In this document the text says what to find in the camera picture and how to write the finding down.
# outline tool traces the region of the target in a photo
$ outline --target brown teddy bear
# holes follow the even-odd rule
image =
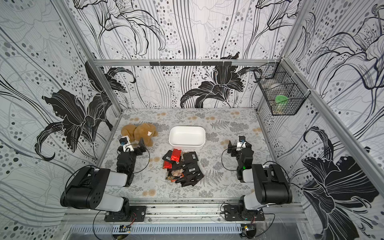
[[[131,143],[135,140],[140,141],[140,139],[143,138],[144,144],[148,147],[152,147],[153,141],[151,138],[156,137],[158,133],[153,124],[143,123],[137,127],[133,124],[125,125],[121,129],[121,135],[128,136]]]
[[[156,137],[158,135],[156,131],[155,125],[151,123],[143,123],[137,126],[134,131],[134,138],[137,141],[140,141],[141,138],[144,139],[145,146],[152,147],[153,141],[152,137]]]
[[[121,135],[128,136],[129,137],[129,141],[130,142],[134,142],[135,138],[133,136],[133,132],[135,131],[135,129],[136,129],[136,125],[133,125],[133,124],[125,125],[121,129]]]

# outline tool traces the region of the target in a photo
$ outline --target white rectangular tray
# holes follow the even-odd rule
[[[169,133],[169,144],[180,150],[200,150],[205,144],[205,130],[197,126],[173,127]]]

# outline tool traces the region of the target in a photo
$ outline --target floral wallpaper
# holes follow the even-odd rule
[[[97,162],[117,111],[52,2],[1,0],[0,15],[0,237],[61,237],[65,182]],[[124,71],[106,73],[113,89]]]
[[[238,53],[225,57],[238,58]],[[113,88],[123,109],[128,108],[256,108],[262,98],[256,73],[263,66],[126,66]],[[104,67],[109,69],[122,67]]]
[[[384,170],[384,1],[316,1],[288,58]]]
[[[278,59],[303,0],[70,0],[98,59]]]
[[[383,1],[314,1],[287,57],[383,169]],[[316,239],[384,239],[384,200],[306,101],[295,116],[260,108]]]
[[[384,238],[383,197],[308,100],[295,116],[272,116],[265,103],[260,115],[315,239]]]

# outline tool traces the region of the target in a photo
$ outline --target green lid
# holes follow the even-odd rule
[[[275,102],[278,105],[286,105],[289,102],[289,98],[284,95],[278,95],[275,98]]]

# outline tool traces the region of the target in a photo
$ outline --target black wire basket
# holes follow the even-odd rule
[[[263,73],[254,72],[254,76],[272,115],[295,115],[306,97],[292,77],[279,64],[269,63],[261,69]]]

